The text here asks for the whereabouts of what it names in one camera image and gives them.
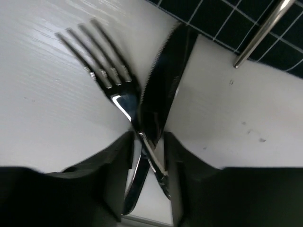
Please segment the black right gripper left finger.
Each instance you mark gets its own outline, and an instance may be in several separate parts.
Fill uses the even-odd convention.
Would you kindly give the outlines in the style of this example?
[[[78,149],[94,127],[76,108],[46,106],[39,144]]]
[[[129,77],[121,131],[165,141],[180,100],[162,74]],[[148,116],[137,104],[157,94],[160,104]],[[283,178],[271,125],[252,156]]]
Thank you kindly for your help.
[[[124,206],[134,133],[62,172],[0,169],[3,227],[115,227]]]

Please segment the dark checked cloth napkin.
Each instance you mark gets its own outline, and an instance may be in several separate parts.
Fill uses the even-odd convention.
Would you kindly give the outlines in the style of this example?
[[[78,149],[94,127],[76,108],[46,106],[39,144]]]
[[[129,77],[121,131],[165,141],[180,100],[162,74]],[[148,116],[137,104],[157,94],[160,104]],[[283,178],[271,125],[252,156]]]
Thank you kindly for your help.
[[[277,0],[150,0],[165,13],[240,55]],[[303,77],[303,2],[295,1],[248,59]]]

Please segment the silver spoon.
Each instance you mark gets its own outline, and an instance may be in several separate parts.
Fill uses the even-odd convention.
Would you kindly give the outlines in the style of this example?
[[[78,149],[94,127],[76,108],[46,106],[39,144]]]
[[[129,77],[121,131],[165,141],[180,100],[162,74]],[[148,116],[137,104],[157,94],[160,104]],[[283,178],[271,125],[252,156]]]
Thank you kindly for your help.
[[[294,3],[295,0],[280,0],[278,2],[272,12],[267,16],[265,22],[261,25],[258,32],[253,36],[241,55],[236,59],[235,63],[233,64],[234,68],[238,69],[249,58],[261,41]]]

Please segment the silver fork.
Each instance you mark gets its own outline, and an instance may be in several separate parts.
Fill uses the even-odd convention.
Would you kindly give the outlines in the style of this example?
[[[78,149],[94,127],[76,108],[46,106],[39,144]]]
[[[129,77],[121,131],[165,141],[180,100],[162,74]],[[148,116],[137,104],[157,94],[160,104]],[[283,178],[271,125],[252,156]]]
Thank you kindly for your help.
[[[134,199],[140,195],[141,187],[145,181],[144,174],[148,172],[149,169],[153,170],[159,186],[166,197],[169,198],[168,174],[164,171],[164,168],[161,166],[154,154],[156,143],[154,143],[147,136],[147,133],[143,130],[140,123],[139,108],[142,100],[142,90],[138,79],[132,73],[125,57],[122,55],[114,41],[110,38],[106,30],[96,19],[92,19],[91,22],[99,34],[103,36],[111,46],[113,52],[122,64],[121,67],[123,69],[123,73],[119,72],[114,61],[108,55],[105,48],[101,46],[97,38],[83,24],[78,25],[79,29],[92,41],[95,48],[103,54],[104,59],[107,61],[107,66],[104,66],[102,61],[97,57],[97,54],[85,44],[85,42],[73,29],[68,28],[66,31],[91,57],[91,59],[94,61],[93,65],[87,62],[81,53],[61,33],[55,33],[55,36],[81,63],[83,68],[88,72],[92,80],[95,81],[95,83],[99,86],[107,99],[128,119],[132,129],[136,133],[137,138],[141,142],[142,151],[136,166],[136,171],[133,175],[132,182],[127,190],[126,199]]]

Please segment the silver knife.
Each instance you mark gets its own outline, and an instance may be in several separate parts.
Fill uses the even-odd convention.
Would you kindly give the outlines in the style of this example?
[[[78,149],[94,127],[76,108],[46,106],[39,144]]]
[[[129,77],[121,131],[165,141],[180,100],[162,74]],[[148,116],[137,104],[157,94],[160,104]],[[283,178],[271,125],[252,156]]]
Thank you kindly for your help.
[[[125,195],[123,215],[134,210],[149,169],[153,170],[165,196],[170,197],[168,174],[165,167],[158,162],[154,151],[164,132],[170,108],[196,39],[197,33],[189,25],[178,22],[159,49],[151,67],[139,105],[141,130],[138,132],[138,139],[142,150]]]

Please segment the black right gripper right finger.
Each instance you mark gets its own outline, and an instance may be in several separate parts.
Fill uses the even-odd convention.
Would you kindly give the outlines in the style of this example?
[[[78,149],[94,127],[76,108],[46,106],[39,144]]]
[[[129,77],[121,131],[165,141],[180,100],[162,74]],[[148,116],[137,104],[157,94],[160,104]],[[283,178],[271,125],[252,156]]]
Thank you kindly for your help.
[[[217,169],[164,133],[173,225],[300,227],[303,170],[298,167]]]

